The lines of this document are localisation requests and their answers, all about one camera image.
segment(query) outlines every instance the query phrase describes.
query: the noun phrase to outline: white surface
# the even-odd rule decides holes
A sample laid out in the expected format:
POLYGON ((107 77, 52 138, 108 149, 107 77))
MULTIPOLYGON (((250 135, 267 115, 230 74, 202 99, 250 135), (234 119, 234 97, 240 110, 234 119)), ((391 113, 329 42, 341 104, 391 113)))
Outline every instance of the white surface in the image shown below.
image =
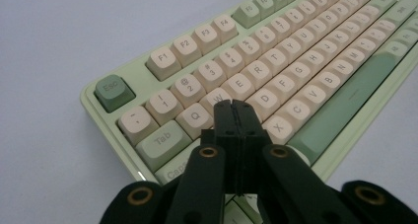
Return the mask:
MULTIPOLYGON (((132 182, 79 102, 90 81, 243 0, 0 0, 0 222, 98 223, 132 182)), ((415 69, 329 183, 418 211, 415 69)))

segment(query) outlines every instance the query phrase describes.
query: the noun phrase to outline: light green keyboard frame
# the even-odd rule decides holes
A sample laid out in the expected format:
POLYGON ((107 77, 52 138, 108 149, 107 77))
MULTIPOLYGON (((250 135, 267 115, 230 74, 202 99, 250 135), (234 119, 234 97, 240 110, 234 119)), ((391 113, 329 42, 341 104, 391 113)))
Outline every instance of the light green keyboard frame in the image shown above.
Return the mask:
MULTIPOLYGON (((240 38, 249 36, 258 27, 267 25, 276 16, 285 13, 292 7, 295 7, 299 1, 300 0, 296 0, 288 4, 283 9, 275 12, 272 16, 267 17, 254 27, 251 27, 250 30, 243 28, 241 25, 237 25, 237 30, 239 32, 237 37, 227 41, 219 48, 204 55, 197 61, 175 73, 173 76, 163 82, 158 81, 157 78, 145 66, 145 63, 152 50, 138 58, 135 58, 131 62, 122 65, 111 72, 108 72, 103 77, 109 74, 119 75, 126 82, 128 82, 129 87, 135 89, 134 92, 136 94, 134 100, 130 101, 114 112, 107 113, 94 94, 96 84, 103 77, 91 82, 83 89, 80 99, 84 108, 99 127, 100 131, 110 143, 117 156, 121 159, 122 163, 126 166, 136 181, 147 180, 156 182, 157 180, 155 179, 152 172, 148 170, 145 163, 140 159, 139 155, 137 155, 135 149, 129 144, 129 142, 120 132, 117 126, 117 120, 122 116, 122 114, 134 106, 144 105, 146 101, 151 97, 151 95, 161 89, 168 88, 179 76, 186 73, 191 73, 203 62, 215 58, 220 53, 220 51, 226 47, 231 47, 236 44, 240 38)), ((238 6, 235 6, 220 14, 232 15, 237 8, 238 6)), ((213 18, 201 24, 210 23, 212 20, 213 18)), ((194 31, 194 28, 183 34, 191 34, 192 31, 194 31)), ((173 41, 171 40, 163 45, 170 46, 172 42, 173 41)), ((320 158, 313 164, 312 169, 324 181, 328 179, 338 164, 341 163, 346 154, 366 131, 368 126, 379 114, 387 101, 393 96, 393 94, 397 91, 409 73, 418 64, 418 54, 413 54, 411 52, 418 52, 418 44, 415 44, 415 46, 411 48, 409 53, 400 61, 400 63, 395 67, 391 74, 373 93, 366 104, 356 113, 356 115, 333 140, 333 142, 328 146, 320 158)))

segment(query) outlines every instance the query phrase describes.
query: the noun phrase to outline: green spacebar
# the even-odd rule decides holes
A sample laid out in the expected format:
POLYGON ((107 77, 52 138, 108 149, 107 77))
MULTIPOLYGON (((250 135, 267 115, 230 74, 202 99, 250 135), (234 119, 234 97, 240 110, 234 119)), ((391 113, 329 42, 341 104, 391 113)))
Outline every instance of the green spacebar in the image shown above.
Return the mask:
POLYGON ((398 61, 387 52, 372 55, 293 136, 288 145, 305 154, 313 164, 398 61))

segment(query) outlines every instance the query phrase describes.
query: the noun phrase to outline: green keyboard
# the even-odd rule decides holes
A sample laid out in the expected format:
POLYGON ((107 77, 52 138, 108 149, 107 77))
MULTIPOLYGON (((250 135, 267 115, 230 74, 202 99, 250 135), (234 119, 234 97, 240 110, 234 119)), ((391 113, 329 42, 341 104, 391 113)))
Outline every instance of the green keyboard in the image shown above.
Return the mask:
MULTIPOLYGON (((418 64, 418 0, 246 0, 85 87, 136 181, 179 176, 213 105, 251 104, 326 180, 418 64)), ((225 223, 261 223, 229 196, 225 223)))

